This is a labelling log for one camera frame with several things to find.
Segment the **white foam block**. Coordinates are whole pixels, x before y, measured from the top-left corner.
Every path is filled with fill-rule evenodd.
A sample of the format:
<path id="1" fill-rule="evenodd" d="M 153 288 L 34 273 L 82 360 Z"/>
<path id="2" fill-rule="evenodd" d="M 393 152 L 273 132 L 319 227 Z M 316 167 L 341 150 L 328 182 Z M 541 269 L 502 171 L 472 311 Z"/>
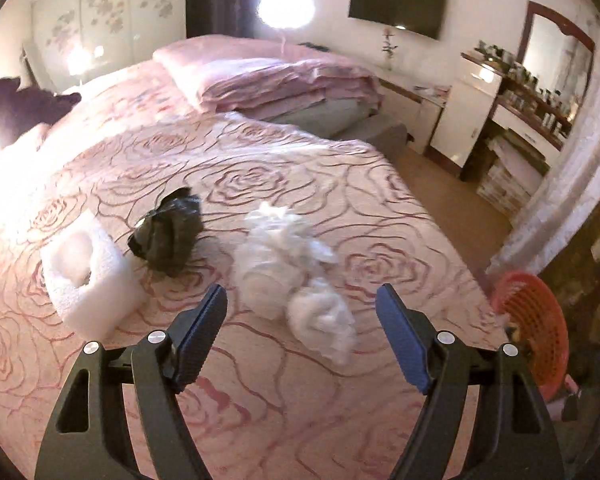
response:
<path id="1" fill-rule="evenodd" d="M 41 263 L 61 321 L 85 340 L 106 340 L 146 301 L 131 263 L 89 210 L 52 236 Z"/>

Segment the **black plastic bag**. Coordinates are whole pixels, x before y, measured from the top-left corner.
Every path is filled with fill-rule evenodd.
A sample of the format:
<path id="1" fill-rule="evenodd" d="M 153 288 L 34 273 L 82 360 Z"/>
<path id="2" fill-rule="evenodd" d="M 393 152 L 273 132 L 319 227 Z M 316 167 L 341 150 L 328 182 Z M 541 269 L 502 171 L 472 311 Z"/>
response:
<path id="1" fill-rule="evenodd" d="M 128 246 L 150 270 L 175 278 L 186 267 L 203 230 L 201 199 L 183 186 L 140 219 L 128 238 Z"/>

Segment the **white plastic wrap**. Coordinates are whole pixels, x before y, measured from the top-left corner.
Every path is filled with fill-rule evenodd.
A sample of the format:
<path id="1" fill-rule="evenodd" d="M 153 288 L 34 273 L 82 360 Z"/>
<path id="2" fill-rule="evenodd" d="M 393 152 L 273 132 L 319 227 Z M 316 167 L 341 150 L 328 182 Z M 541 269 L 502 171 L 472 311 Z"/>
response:
<path id="1" fill-rule="evenodd" d="M 234 252 L 234 282 L 242 303 L 260 318 L 284 320 L 300 344 L 336 365 L 356 344 L 355 319 L 326 278 L 338 262 L 306 218 L 268 202 L 246 215 L 246 239 Z"/>

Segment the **red plastic mesh basket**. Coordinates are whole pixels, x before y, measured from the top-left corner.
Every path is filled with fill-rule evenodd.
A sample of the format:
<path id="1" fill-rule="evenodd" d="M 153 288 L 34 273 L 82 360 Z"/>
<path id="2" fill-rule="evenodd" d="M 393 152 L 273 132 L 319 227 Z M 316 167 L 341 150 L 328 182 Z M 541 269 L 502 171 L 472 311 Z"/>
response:
<path id="1" fill-rule="evenodd" d="M 531 375 L 548 402 L 564 384 L 569 360 L 567 324 L 552 291 L 536 275 L 514 271 L 496 283 L 490 303 L 528 358 Z"/>

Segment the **pink rose-pattern bedspread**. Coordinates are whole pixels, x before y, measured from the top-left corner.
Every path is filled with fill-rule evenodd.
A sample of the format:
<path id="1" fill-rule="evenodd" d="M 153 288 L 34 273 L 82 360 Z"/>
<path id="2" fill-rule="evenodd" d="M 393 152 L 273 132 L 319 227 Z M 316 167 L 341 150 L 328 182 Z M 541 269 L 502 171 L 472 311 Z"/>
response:
<path id="1" fill-rule="evenodd" d="M 378 151 L 239 115 L 201 116 L 145 62 L 88 89 L 49 133 L 0 150 L 0 445 L 26 478 L 83 344 L 48 298 L 43 247 L 84 211 L 124 247 L 137 221 L 182 186 L 201 198 L 204 232 L 177 278 L 133 261 L 146 304 L 110 342 L 132 344 L 196 306 L 211 284 L 226 289 L 222 330 L 178 399 L 214 478 L 390 474 L 422 396 L 380 327 L 382 284 L 465 344 L 493 349 L 505 339 L 460 255 Z M 300 214 L 334 250 L 327 276 L 358 331 L 348 364 L 304 348 L 240 299 L 234 252 L 262 203 Z"/>

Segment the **stacked storage boxes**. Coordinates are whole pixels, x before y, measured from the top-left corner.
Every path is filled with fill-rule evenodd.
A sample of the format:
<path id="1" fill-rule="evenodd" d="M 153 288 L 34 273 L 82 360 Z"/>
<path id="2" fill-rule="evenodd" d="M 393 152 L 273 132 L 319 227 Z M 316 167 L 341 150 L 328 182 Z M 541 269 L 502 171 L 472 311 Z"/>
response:
<path id="1" fill-rule="evenodd" d="M 492 162 L 479 181 L 477 194 L 514 223 L 550 166 L 536 148 L 512 130 L 499 134 L 486 146 Z"/>

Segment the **lace curtain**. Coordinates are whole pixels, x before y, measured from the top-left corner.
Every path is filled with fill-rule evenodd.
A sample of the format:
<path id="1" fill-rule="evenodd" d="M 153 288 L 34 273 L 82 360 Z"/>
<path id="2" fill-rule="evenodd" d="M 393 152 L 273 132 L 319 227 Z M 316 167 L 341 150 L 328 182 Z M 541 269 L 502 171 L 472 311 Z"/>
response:
<path id="1" fill-rule="evenodd" d="M 513 231 L 490 260 L 486 277 L 538 274 L 569 244 L 600 202 L 600 28 L 590 85 L 569 139 Z"/>

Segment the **low white desk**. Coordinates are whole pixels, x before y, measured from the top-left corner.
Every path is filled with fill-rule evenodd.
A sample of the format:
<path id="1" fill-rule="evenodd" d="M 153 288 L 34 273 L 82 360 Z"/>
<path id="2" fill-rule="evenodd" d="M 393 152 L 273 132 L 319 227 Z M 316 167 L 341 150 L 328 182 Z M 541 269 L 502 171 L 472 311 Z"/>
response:
<path id="1" fill-rule="evenodd" d="M 426 84 L 383 68 L 374 72 L 382 87 L 382 110 L 407 128 L 408 144 L 425 154 L 448 100 L 450 87 Z"/>

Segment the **white dressing cabinet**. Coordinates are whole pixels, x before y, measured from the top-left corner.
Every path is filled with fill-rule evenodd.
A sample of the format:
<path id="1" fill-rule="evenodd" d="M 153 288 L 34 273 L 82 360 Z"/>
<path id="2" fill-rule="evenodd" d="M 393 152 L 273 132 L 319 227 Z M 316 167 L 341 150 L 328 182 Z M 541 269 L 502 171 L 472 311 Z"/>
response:
<path id="1" fill-rule="evenodd" d="M 462 53 L 444 110 L 426 156 L 459 177 L 498 96 L 503 76 L 493 67 Z"/>

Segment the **grey bed bench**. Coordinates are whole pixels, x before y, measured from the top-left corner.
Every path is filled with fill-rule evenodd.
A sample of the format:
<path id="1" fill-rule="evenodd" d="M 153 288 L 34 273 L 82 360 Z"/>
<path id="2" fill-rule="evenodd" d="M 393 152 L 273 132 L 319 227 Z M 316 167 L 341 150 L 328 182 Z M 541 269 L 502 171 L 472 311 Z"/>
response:
<path id="1" fill-rule="evenodd" d="M 373 145 L 390 162 L 414 140 L 402 122 L 355 100 L 324 101 L 270 118 L 268 122 L 293 125 L 328 140 L 360 140 Z"/>

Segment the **vanity mirror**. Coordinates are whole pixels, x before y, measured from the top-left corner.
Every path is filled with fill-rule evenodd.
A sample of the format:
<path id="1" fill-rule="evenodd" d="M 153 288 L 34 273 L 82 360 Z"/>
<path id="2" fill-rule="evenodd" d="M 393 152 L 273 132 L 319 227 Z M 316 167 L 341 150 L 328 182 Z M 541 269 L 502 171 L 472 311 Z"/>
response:
<path id="1" fill-rule="evenodd" d="M 593 66 L 595 42 L 569 18 L 529 1 L 517 61 L 530 86 L 563 108 L 583 102 Z"/>

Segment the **folded pink quilt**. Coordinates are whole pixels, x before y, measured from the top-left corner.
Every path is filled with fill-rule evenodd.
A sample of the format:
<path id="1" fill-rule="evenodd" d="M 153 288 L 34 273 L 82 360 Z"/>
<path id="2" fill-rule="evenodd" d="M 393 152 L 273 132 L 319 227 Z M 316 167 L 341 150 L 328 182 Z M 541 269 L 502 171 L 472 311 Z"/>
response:
<path id="1" fill-rule="evenodd" d="M 353 100 L 377 110 L 377 76 L 345 56 L 298 44 L 207 35 L 152 54 L 198 112 L 238 112 L 256 119 Z"/>

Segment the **rose in vase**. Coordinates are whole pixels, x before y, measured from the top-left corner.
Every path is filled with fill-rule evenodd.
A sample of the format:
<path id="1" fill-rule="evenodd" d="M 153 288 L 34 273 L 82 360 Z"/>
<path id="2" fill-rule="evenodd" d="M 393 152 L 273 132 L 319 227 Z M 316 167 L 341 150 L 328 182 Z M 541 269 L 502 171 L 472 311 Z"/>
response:
<path id="1" fill-rule="evenodd" d="M 394 33 L 389 27 L 386 27 L 382 32 L 382 54 L 384 55 L 385 70 L 392 70 L 393 59 L 396 55 L 398 46 L 393 42 Z"/>

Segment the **white floral wardrobe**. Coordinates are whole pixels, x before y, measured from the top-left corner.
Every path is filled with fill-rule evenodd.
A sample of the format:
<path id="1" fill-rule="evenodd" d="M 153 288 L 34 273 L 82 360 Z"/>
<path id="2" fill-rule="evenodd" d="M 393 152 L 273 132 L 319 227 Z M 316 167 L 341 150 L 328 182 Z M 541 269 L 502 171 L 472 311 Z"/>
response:
<path id="1" fill-rule="evenodd" d="M 29 0 L 23 44 L 35 82 L 67 92 L 149 60 L 186 35 L 185 0 Z"/>

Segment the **wall-mounted black television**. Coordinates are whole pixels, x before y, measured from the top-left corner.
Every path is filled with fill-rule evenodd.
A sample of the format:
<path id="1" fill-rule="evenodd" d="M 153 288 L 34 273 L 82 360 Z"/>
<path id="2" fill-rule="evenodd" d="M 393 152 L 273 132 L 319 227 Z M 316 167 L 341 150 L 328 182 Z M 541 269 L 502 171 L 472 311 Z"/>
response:
<path id="1" fill-rule="evenodd" d="M 446 0 L 350 0 L 348 17 L 438 40 L 445 9 Z"/>

